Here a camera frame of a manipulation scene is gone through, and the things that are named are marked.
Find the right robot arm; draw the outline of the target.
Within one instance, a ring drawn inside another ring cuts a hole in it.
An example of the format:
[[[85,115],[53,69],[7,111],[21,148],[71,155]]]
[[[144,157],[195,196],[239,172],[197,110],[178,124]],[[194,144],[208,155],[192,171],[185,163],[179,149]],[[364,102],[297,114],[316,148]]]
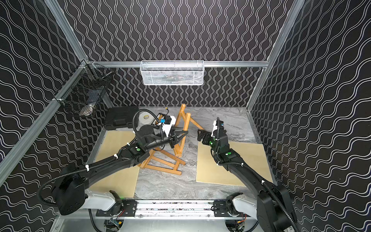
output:
[[[232,198],[232,211],[255,217],[265,232],[282,232],[292,227],[298,232],[297,216],[293,209],[290,194],[282,185],[275,185],[259,175],[230,147],[226,130],[213,132],[198,130],[197,140],[211,147],[211,155],[218,166],[234,174],[255,195],[248,206],[238,207],[235,202],[242,195]]]

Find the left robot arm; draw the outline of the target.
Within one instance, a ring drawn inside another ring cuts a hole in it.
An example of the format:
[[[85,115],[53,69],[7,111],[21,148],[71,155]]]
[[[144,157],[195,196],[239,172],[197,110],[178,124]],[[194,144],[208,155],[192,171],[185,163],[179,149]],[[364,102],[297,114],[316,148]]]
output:
[[[178,130],[176,127],[170,127],[168,134],[155,134],[153,126],[144,125],[135,132],[135,138],[117,154],[84,167],[69,167],[55,181],[52,189],[60,214],[69,215],[79,209],[97,209],[112,216],[120,214],[123,210],[122,201],[115,191],[92,193],[88,191],[89,187],[116,172],[142,163],[154,148],[164,145],[173,148],[187,134],[187,130]]]

